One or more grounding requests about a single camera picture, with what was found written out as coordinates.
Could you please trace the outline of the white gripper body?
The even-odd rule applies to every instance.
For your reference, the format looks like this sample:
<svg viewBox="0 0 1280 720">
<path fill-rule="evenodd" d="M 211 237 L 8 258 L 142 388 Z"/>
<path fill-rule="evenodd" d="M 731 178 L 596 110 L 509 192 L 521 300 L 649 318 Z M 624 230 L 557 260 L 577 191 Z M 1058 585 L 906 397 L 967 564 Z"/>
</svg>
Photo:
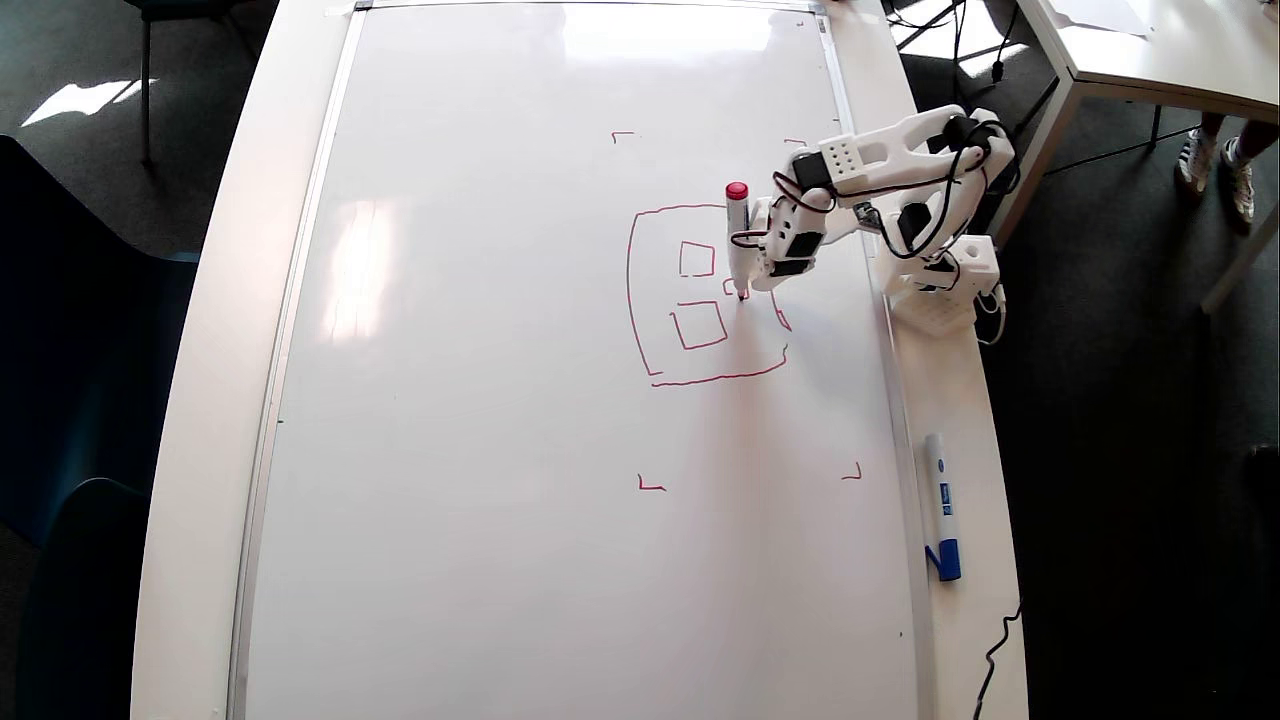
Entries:
<svg viewBox="0 0 1280 720">
<path fill-rule="evenodd" d="M 833 210 L 829 192 L 804 192 L 799 200 L 781 193 L 769 208 L 762 277 L 790 278 L 808 273 L 826 241 L 826 218 Z"/>
</svg>

